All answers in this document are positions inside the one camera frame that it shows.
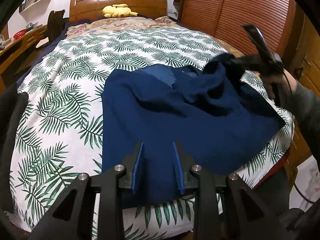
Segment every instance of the wooden headboard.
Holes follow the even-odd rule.
[[[167,14],[167,0],[71,0],[69,21],[95,20],[103,17],[102,9],[105,6],[121,3],[127,4],[131,11],[151,19]]]

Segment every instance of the bed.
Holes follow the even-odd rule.
[[[120,24],[112,30],[103,29],[101,22],[96,24],[105,6],[121,3],[156,19],[154,24]],[[15,208],[8,216],[13,224],[32,231],[79,173],[101,173],[100,95],[114,69],[133,71],[156,63],[173,67],[192,64],[202,69],[211,58],[226,52],[212,37],[159,17],[166,11],[166,0],[71,0],[70,22],[90,21],[71,27],[68,37],[32,68],[19,87],[19,92],[29,94],[29,102],[20,120],[11,162]],[[110,21],[113,25],[117,19]],[[245,72],[242,81],[255,88],[286,123],[255,158],[236,171],[255,187],[289,148],[294,124],[289,112],[269,100],[256,74]],[[124,209],[126,239],[163,239],[191,230],[194,204],[194,195],[189,195],[159,205]],[[99,196],[92,239],[97,238],[98,206]]]

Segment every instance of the person's hand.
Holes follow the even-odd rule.
[[[287,79],[289,81],[291,90],[292,90],[292,94],[294,94],[294,92],[297,89],[297,81],[295,80],[295,78],[284,69],[284,74],[287,76]],[[275,99],[275,95],[272,91],[272,86],[271,84],[278,84],[280,88],[282,88],[282,90],[284,91],[285,95],[287,97],[290,96],[290,88],[288,85],[288,81],[285,78],[284,75],[279,74],[279,75],[271,75],[268,77],[264,77],[264,76],[260,76],[260,78],[262,79],[263,85],[268,93],[269,98]]]

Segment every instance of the mattress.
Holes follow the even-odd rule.
[[[162,26],[122,26],[121,30],[82,26],[76,35],[71,31],[73,35],[60,41],[25,77],[19,92],[27,92],[29,102],[20,120],[11,162],[15,208],[8,216],[12,223],[32,231],[79,173],[101,173],[100,95],[114,69],[134,71],[158,63],[202,69],[211,58],[226,52],[212,37],[166,21],[158,21]],[[236,171],[254,187],[289,148],[294,124],[288,111],[269,100],[258,76],[246,71],[241,80],[255,88],[286,122],[260,153]],[[190,195],[124,209],[126,239],[162,239],[191,230],[194,205],[195,196]],[[92,239],[97,238],[98,206],[99,195]]]

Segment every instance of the red basket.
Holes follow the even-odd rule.
[[[20,39],[22,36],[24,36],[26,34],[26,29],[17,32],[13,37],[15,40]]]

